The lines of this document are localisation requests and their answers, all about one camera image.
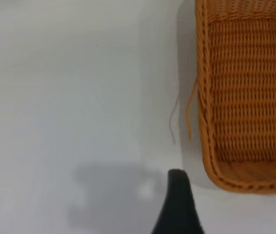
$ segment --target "black plastic piece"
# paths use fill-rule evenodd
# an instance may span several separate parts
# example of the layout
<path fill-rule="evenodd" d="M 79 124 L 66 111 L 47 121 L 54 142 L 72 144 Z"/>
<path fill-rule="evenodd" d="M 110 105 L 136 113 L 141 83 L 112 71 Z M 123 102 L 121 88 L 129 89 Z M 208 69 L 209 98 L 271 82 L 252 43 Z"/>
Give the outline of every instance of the black plastic piece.
<path fill-rule="evenodd" d="M 185 171 L 168 172 L 166 199 L 152 234 L 204 234 Z"/>

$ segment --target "thin string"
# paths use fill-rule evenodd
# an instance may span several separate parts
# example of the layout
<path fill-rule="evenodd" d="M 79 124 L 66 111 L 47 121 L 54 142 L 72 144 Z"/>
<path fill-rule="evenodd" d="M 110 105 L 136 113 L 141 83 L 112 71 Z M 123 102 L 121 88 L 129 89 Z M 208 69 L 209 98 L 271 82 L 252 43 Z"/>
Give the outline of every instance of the thin string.
<path fill-rule="evenodd" d="M 192 88 L 192 93 L 191 93 L 191 96 L 190 96 L 190 98 L 187 102 L 186 111 L 185 111 L 185 120 L 186 120 L 186 124 L 187 124 L 187 131 L 188 131 L 188 138 L 189 139 L 191 139 L 191 137 L 192 137 L 192 128 L 191 128 L 190 119 L 189 119 L 188 115 L 189 115 L 190 107 L 191 107 L 193 97 L 194 97 L 194 94 L 195 94 L 196 86 L 197 86 L 197 78 L 195 79 L 195 83 L 194 83 L 193 88 Z"/>

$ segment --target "white table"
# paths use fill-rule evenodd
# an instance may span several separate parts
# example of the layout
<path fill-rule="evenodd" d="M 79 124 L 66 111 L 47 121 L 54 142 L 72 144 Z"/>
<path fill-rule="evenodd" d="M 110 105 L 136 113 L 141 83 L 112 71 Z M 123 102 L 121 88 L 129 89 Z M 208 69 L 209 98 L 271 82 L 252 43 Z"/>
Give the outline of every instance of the white table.
<path fill-rule="evenodd" d="M 192 0 L 0 0 L 0 234 L 150 233 L 170 168 L 207 234 L 275 234 L 276 196 L 208 179 L 196 100 L 187 139 L 195 76 Z"/>

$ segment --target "basket bottom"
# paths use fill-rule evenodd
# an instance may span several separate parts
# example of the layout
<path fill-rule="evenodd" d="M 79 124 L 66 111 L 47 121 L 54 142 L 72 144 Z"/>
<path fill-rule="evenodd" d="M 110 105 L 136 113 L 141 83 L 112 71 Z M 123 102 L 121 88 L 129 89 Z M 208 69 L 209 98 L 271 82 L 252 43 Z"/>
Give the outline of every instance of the basket bottom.
<path fill-rule="evenodd" d="M 249 165 L 244 179 L 255 179 L 246 161 L 258 162 L 266 179 L 260 161 L 276 161 L 276 19 L 217 21 L 209 35 L 216 157 Z"/>
<path fill-rule="evenodd" d="M 276 161 L 274 162 L 218 162 L 223 176 L 246 184 L 274 184 L 276 186 Z"/>

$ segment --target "orange wicker basket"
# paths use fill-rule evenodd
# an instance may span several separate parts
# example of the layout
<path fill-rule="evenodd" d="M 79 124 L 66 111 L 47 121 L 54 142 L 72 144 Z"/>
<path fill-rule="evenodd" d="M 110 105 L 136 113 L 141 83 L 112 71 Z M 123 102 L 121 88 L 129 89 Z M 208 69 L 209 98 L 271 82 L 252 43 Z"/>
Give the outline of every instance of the orange wicker basket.
<path fill-rule="evenodd" d="M 196 0 L 203 163 L 223 189 L 276 194 L 276 0 Z"/>

